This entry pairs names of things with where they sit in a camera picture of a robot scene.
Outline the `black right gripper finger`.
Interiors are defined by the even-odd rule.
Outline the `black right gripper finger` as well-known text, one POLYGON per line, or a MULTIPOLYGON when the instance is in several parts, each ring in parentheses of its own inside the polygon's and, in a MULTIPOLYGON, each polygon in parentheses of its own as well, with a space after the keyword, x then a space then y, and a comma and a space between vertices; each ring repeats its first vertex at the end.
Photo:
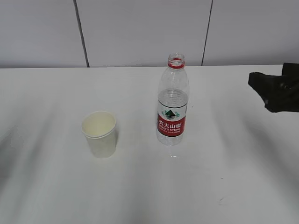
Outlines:
POLYGON ((248 85, 261 97, 268 111, 272 113, 299 111, 298 76, 272 76, 251 72, 248 85))
POLYGON ((284 81, 298 81, 299 80, 299 64, 298 63, 284 63, 282 67, 282 79, 284 81))

